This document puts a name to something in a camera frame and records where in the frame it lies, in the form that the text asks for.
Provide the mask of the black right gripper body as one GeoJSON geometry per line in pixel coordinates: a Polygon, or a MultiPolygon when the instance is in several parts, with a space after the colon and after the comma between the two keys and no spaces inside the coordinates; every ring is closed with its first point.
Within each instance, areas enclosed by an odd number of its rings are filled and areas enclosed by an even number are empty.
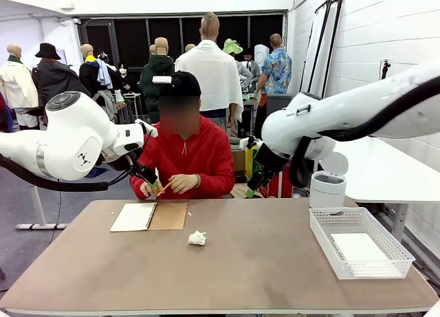
{"type": "Polygon", "coordinates": [[[254,160],[260,165],[260,169],[253,173],[247,183],[250,190],[258,190],[262,186],[267,186],[288,163],[288,154],[273,151],[266,143],[262,143],[254,160]]]}

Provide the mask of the person's left hand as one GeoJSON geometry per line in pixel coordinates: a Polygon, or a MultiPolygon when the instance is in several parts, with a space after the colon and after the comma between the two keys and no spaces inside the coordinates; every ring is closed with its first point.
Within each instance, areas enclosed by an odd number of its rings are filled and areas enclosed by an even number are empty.
{"type": "Polygon", "coordinates": [[[169,184],[174,193],[183,194],[188,190],[198,187],[199,176],[197,174],[178,174],[169,179],[169,184]]]}

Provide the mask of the person's right hand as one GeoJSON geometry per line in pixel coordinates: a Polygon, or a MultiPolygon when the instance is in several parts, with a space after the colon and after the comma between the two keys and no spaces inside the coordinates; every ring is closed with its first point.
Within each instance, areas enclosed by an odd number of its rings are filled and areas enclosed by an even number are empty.
{"type": "Polygon", "coordinates": [[[142,185],[140,186],[140,190],[142,194],[145,195],[146,197],[154,196],[162,192],[163,187],[162,190],[154,190],[151,188],[151,185],[152,184],[148,182],[143,182],[142,185]]]}

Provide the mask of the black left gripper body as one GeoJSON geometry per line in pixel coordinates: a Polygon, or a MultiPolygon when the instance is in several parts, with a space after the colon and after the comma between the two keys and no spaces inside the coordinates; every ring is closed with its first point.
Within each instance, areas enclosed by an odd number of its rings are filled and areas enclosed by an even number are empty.
{"type": "Polygon", "coordinates": [[[134,164],[129,171],[129,175],[142,179],[149,184],[154,184],[157,181],[155,172],[141,164],[134,164]]]}

